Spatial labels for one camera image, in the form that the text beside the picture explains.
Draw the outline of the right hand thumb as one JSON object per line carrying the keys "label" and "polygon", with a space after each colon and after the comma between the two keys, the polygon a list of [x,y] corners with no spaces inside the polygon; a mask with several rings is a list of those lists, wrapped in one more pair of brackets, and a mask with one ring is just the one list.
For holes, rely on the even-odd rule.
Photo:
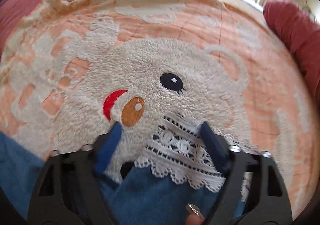
{"label": "right hand thumb", "polygon": [[185,208],[189,213],[185,222],[186,225],[201,225],[204,222],[205,218],[196,205],[188,203]]}

